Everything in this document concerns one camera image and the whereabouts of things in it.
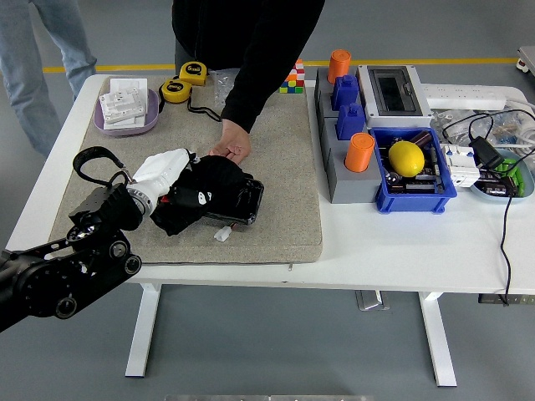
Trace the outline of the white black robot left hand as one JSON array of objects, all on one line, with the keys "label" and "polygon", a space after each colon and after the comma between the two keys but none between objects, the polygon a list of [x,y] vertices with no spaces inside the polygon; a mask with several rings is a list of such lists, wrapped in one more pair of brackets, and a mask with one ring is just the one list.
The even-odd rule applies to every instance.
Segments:
[{"label": "white black robot left hand", "polygon": [[200,161],[196,153],[184,148],[149,156],[134,173],[129,189],[142,194],[148,206],[155,206],[159,198],[169,193],[181,172]]}]

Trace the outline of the person's left hand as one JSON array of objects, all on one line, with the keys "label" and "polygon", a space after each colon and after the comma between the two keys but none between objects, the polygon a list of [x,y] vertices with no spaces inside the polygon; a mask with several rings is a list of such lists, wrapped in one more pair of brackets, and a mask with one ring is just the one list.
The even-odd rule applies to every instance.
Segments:
[{"label": "person's left hand", "polygon": [[222,120],[222,137],[209,150],[209,155],[219,155],[240,165],[251,153],[249,133],[228,119]]}]

